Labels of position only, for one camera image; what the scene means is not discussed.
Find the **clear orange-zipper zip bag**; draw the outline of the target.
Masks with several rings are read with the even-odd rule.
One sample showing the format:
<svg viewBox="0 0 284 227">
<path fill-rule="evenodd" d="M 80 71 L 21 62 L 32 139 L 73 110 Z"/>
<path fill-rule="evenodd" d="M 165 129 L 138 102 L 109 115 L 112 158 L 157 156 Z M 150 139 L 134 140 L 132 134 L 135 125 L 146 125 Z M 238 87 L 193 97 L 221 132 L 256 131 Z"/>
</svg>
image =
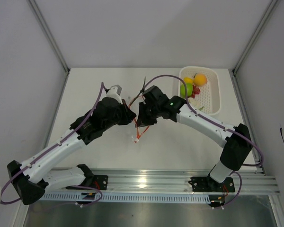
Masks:
<svg viewBox="0 0 284 227">
<path fill-rule="evenodd" d="M 139 95 L 135 100 L 130 96 L 126 99 L 127 106 L 136 114 L 136 117 L 133 119 L 133 121 L 124 127 L 126 137 L 132 143 L 138 143 L 141 137 L 149 129 L 149 126 L 137 127 L 139 103 L 142 102 L 144 104 L 144 100 L 145 98 L 143 95 Z"/>
</svg>

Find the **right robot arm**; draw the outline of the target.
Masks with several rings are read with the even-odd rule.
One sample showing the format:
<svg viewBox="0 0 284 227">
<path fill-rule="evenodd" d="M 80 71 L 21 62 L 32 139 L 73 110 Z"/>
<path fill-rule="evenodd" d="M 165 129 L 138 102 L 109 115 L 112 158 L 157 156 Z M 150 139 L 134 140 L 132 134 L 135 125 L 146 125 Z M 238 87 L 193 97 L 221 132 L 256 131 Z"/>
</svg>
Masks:
<svg viewBox="0 0 284 227">
<path fill-rule="evenodd" d="M 231 126 L 203 115 L 179 97 L 168 98 L 157 86 L 143 92 L 144 101 L 139 103 L 137 127 L 151 126 L 158 118 L 172 120 L 189 126 L 215 141 L 222 154 L 207 177 L 192 177 L 189 183 L 195 192 L 222 192 L 229 186 L 229 175 L 238 171 L 252 150 L 250 133 L 244 124 Z"/>
</svg>

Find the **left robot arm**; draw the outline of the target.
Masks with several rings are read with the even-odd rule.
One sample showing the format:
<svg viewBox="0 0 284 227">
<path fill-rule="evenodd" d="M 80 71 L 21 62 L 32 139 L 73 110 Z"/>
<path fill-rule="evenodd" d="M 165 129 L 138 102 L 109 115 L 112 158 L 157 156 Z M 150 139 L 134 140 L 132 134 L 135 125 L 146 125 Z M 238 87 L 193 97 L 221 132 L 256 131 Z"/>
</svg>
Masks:
<svg viewBox="0 0 284 227">
<path fill-rule="evenodd" d="M 68 155 L 86 147 L 93 140 L 115 125 L 130 124 L 136 114 L 124 100 L 118 102 L 104 97 L 84 116 L 76 119 L 66 133 L 52 146 L 34 157 L 19 163 L 12 161 L 7 165 L 12 185 L 25 205 L 38 201 L 46 192 L 80 186 L 99 189 L 97 178 L 85 164 L 79 164 L 66 171 L 51 173 L 51 169 Z"/>
</svg>

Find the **white cauliflower with green leaves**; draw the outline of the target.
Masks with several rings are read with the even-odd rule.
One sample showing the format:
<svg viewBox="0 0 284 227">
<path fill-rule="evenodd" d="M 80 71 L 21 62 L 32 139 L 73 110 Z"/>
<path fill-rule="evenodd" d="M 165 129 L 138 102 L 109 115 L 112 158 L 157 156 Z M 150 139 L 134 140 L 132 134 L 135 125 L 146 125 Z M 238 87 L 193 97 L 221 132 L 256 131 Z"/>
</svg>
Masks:
<svg viewBox="0 0 284 227">
<path fill-rule="evenodd" d="M 202 111 L 204 109 L 204 106 L 201 106 L 201 104 L 197 100 L 189 98 L 188 101 L 193 108 L 198 109 L 199 111 Z"/>
</svg>

